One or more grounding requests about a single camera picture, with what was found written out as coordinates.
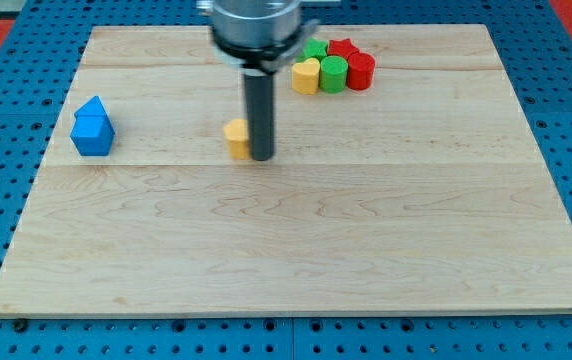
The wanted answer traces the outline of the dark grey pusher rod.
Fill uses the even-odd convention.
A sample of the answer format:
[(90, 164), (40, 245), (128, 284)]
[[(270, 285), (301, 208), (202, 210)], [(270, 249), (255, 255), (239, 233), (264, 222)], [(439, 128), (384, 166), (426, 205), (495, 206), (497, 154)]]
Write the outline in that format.
[(275, 152), (274, 77), (243, 75), (250, 155), (270, 160)]

